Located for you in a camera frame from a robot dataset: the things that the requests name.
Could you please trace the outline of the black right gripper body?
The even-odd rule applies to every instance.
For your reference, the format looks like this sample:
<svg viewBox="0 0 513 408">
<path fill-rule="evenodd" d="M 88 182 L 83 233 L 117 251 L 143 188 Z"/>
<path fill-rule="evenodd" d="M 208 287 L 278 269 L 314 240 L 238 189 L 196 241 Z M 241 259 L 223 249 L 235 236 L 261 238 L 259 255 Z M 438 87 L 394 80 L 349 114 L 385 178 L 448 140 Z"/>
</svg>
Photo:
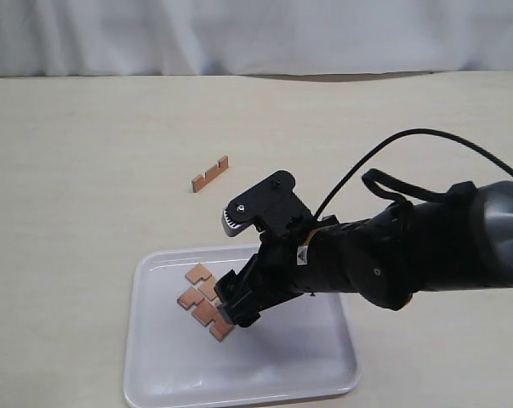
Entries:
<svg viewBox="0 0 513 408">
<path fill-rule="evenodd" d="M 338 292 L 341 256 L 329 234 L 338 224 L 335 216 L 328 216 L 294 225 L 281 237 L 265 232 L 242 279 L 248 304 L 276 306 L 305 293 Z"/>
</svg>

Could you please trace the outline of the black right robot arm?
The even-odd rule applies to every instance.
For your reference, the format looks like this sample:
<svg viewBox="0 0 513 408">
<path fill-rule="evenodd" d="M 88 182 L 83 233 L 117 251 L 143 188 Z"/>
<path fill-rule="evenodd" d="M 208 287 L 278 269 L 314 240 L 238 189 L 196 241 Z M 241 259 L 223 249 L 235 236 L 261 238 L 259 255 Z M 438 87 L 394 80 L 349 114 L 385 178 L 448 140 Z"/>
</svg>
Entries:
<svg viewBox="0 0 513 408">
<path fill-rule="evenodd" d="M 235 326 L 305 293 L 357 293 L 390 310 L 417 292 L 513 287 L 513 182 L 456 184 L 432 202 L 392 202 L 361 221 L 313 220 L 290 185 L 255 185 L 225 219 L 260 232 L 259 250 L 216 284 Z"/>
</svg>

